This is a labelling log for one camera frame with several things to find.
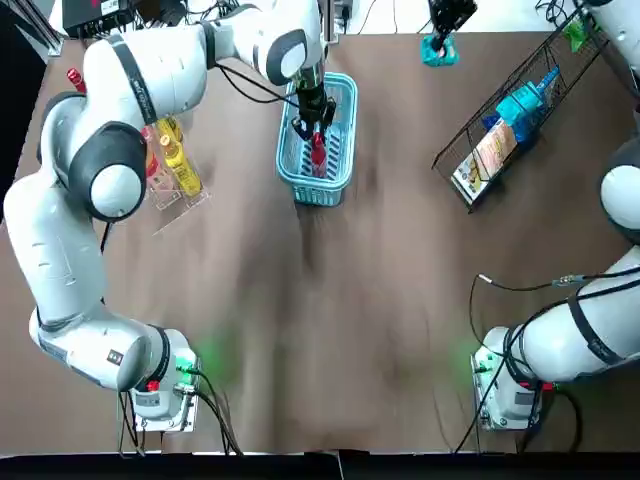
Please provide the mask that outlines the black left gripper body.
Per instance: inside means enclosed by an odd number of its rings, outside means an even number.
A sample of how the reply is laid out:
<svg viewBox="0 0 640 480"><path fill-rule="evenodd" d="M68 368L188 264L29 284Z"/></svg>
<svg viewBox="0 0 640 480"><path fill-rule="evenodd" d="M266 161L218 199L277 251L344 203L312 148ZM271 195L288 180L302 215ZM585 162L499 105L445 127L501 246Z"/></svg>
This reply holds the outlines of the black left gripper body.
<svg viewBox="0 0 640 480"><path fill-rule="evenodd" d="M311 88L298 88L299 114L302 120L321 120L327 105L327 95L323 83Z"/></svg>

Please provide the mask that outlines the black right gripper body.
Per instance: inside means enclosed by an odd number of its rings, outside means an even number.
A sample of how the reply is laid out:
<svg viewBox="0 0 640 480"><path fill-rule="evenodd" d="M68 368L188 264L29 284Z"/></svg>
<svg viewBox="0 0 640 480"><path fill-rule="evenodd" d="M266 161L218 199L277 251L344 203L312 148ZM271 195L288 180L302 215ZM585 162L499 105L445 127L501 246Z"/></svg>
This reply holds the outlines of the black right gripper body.
<svg viewBox="0 0 640 480"><path fill-rule="evenodd" d="M436 31L454 31L475 13L475 1L430 0L429 9Z"/></svg>

